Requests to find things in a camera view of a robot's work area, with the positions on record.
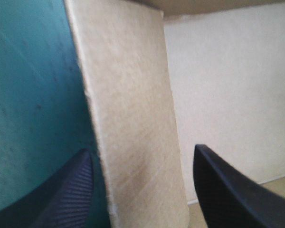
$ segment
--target brown ceiling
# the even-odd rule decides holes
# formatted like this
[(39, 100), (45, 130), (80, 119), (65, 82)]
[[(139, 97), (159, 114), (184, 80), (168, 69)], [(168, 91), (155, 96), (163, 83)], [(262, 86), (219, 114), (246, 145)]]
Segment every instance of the brown ceiling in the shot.
[(200, 14), (285, 0), (134, 0), (164, 11), (165, 16)]

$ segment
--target beige floor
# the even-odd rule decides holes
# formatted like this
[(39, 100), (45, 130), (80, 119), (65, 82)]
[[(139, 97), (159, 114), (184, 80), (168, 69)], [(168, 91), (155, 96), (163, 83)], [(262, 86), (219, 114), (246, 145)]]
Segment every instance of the beige floor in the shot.
[[(279, 194), (280, 196), (285, 197), (285, 177), (263, 184), (263, 186)], [(198, 203), (190, 205), (189, 212), (190, 212), (189, 228), (207, 228), (205, 219), (200, 210), (200, 205)]]

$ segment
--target ribbed black plastic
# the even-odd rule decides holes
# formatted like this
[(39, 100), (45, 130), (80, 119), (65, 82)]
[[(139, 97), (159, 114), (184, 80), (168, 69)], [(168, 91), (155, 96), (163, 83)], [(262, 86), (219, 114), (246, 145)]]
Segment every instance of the ribbed black plastic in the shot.
[(83, 228), (92, 194), (92, 161), (81, 150), (50, 179), (0, 211), (0, 228)]
[(259, 186), (205, 145), (196, 145), (193, 178), (209, 228), (285, 228), (285, 199)]

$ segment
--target teal fabric panel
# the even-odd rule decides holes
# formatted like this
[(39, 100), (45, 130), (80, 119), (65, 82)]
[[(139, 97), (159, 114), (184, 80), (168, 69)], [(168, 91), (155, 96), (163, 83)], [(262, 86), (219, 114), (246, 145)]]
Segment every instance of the teal fabric panel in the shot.
[(0, 0), (0, 209), (29, 193), (81, 148), (93, 154), (87, 227), (110, 227), (90, 124), (62, 0)]

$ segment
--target cardboard panel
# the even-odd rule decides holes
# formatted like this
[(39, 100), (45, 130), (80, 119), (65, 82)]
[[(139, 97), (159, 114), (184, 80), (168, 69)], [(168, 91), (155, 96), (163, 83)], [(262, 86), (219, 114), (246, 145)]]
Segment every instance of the cardboard panel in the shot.
[(241, 7), (257, 6), (285, 0), (135, 0), (161, 9), (165, 16), (201, 14)]
[(161, 12), (67, 0), (115, 228), (187, 228)]

